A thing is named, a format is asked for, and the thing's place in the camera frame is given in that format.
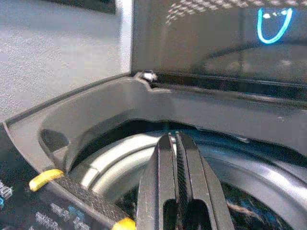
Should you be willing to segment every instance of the white wall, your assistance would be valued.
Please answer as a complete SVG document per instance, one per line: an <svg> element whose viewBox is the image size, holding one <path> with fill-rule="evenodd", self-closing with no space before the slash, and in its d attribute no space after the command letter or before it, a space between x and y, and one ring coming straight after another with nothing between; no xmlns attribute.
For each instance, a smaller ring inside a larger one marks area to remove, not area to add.
<svg viewBox="0 0 307 230"><path fill-rule="evenodd" d="M0 121L130 70L132 0L117 14L0 0Z"/></svg>

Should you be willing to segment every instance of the yellow tab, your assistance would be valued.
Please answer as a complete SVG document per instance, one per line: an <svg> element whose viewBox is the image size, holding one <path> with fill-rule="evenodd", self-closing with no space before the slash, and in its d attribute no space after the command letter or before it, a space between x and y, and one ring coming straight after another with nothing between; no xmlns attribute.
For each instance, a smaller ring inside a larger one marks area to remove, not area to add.
<svg viewBox="0 0 307 230"><path fill-rule="evenodd" d="M50 169L44 171L30 181L29 183L30 189L31 191L36 192L38 189L43 187L49 181L60 178L63 175L64 173L59 169Z"/></svg>
<svg viewBox="0 0 307 230"><path fill-rule="evenodd" d="M135 222L130 218L124 218L117 222L112 230L135 230Z"/></svg>

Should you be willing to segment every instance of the textured wall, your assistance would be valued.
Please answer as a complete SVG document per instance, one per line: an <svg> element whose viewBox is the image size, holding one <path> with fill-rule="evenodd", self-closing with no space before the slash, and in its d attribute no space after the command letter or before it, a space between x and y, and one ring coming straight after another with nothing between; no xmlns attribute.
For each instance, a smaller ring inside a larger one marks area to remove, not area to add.
<svg viewBox="0 0 307 230"><path fill-rule="evenodd" d="M130 70L131 0L105 14L40 0L0 0L0 121Z"/></svg>

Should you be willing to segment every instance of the yellow clip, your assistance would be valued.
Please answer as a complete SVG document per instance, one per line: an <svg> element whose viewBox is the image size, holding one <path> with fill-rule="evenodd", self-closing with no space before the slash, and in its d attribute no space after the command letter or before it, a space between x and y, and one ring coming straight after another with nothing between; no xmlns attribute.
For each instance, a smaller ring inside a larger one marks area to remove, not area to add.
<svg viewBox="0 0 307 230"><path fill-rule="evenodd" d="M42 172L38 176L34 177L30 182L29 186L31 191L36 192L38 189L43 187L49 181L60 178L64 173L59 169L50 169Z"/></svg>
<svg viewBox="0 0 307 230"><path fill-rule="evenodd" d="M135 230L135 222L130 218L124 218L117 222L112 230Z"/></svg>

